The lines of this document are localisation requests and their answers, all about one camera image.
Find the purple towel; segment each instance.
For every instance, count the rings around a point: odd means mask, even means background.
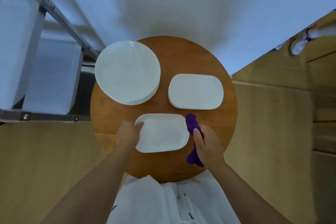
[[[193,115],[192,113],[188,113],[187,116],[185,117],[185,123],[187,124],[187,129],[192,136],[194,136],[194,128],[197,128],[200,131],[202,138],[204,139],[203,133],[198,125],[195,115]],[[189,153],[187,156],[187,162],[191,165],[196,164],[199,167],[204,167],[203,163],[201,162],[201,160],[197,155],[195,142],[191,153]]]

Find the drawstring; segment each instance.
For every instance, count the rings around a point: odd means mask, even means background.
[[[190,206],[190,210],[191,210],[191,213],[189,213],[189,216],[191,218],[190,221],[180,221],[178,224],[200,224],[197,220],[197,217],[196,217],[196,214],[195,214],[195,211],[194,211],[194,208],[189,200],[189,198],[187,197],[186,194],[183,193],[183,195],[185,196],[185,198],[187,199],[188,201],[188,204]]]

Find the metal rack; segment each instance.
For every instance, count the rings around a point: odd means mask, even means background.
[[[91,48],[83,36],[75,29],[62,12],[56,7],[51,0],[36,0],[40,4],[39,12],[45,17],[49,13],[60,25],[64,28],[82,47],[82,51],[89,54],[94,60],[97,60],[98,54]],[[0,121],[15,122],[15,121],[90,121],[90,116],[75,115],[75,114],[48,114],[24,112],[19,109],[4,110],[0,108]]]

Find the left hand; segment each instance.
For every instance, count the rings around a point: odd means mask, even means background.
[[[143,121],[135,126],[134,122],[123,120],[117,132],[118,147],[133,150],[139,142],[140,130],[143,125]]]

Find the wooden tabletop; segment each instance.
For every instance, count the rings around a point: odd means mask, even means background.
[[[97,140],[109,152],[116,147],[115,134],[122,120],[135,121],[145,113],[177,113],[186,116],[191,112],[200,124],[207,124],[218,135],[224,149],[229,145],[237,122],[237,98],[229,74],[209,51],[189,40],[173,36],[155,36],[138,42],[148,46],[161,66],[160,85],[156,94],[140,105],[123,105],[108,97],[96,83],[91,97],[91,120]],[[213,110],[185,110],[173,107],[168,99],[171,79],[180,73],[207,74],[217,77],[224,89],[220,107]],[[186,157],[193,148],[192,136],[186,146],[176,151],[131,155],[126,172],[137,178],[151,175],[159,183],[190,179],[205,169],[190,165]]]

